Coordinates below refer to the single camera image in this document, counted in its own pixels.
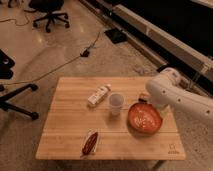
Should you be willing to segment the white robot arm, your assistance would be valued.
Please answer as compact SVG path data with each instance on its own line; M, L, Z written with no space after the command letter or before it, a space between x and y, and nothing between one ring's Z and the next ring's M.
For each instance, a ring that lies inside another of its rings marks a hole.
M178 87L181 74L167 67L146 83L146 90L159 105L170 105L213 124L213 99Z

